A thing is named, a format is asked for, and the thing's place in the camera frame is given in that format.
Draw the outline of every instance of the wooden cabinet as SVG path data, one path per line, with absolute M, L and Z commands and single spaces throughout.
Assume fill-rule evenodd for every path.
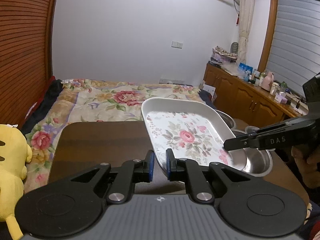
M 222 73 L 218 78 L 219 81 L 216 87 L 217 98 L 214 101 L 214 105 L 222 112 L 231 115 L 234 103 L 235 80 L 230 79 L 229 76 L 227 73 Z
M 247 124 L 252 123 L 252 109 L 255 106 L 258 95 L 238 84 L 235 91 L 234 107 L 231 113 L 233 118 L 241 119 Z
M 252 109 L 252 122 L 253 126 L 264 127 L 276 122 L 279 122 L 282 118 L 282 111 L 270 104 L 263 98 L 259 98 L 258 102 Z
M 264 127 L 284 119 L 295 117 L 289 106 L 276 103 L 267 91 L 244 82 L 224 70 L 207 65 L 204 74 L 207 85 L 216 88 L 214 105 L 232 118 L 241 119 L 249 125 Z

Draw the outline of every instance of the wooden louvered door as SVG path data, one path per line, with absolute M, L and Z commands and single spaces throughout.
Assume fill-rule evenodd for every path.
M 0 123 L 21 124 L 52 75 L 55 0 L 0 0 Z

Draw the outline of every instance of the silver screw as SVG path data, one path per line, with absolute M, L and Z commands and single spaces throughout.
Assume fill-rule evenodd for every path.
M 208 200 L 212 199 L 212 195 L 207 192 L 201 192 L 201 193 L 197 194 L 197 199 L 202 200 L 202 201 L 208 201 Z
M 121 193 L 111 193 L 108 198 L 112 201 L 121 201 L 124 199 L 124 195 Z

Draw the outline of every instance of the curtain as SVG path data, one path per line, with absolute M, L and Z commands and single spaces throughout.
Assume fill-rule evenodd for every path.
M 239 51 L 237 63 L 246 63 L 247 43 L 251 29 L 254 0 L 240 0 Z

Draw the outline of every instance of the cabinet door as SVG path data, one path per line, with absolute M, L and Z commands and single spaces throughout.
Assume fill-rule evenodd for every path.
M 259 128 L 279 122 L 282 111 L 263 98 L 259 98 L 252 110 L 252 125 Z
M 258 98 L 258 95 L 252 90 L 239 84 L 237 89 L 234 91 L 234 107 L 232 118 L 237 118 L 245 121 L 247 124 L 252 123 L 252 109 Z
M 209 86 L 216 87 L 215 84 L 217 83 L 217 80 L 218 80 L 217 72 L 212 69 L 208 69 L 204 77 L 205 83 Z
M 218 77 L 216 88 L 217 98 L 214 101 L 214 105 L 218 110 L 232 115 L 236 90 L 234 77 L 227 73 L 221 73 L 221 76 Z

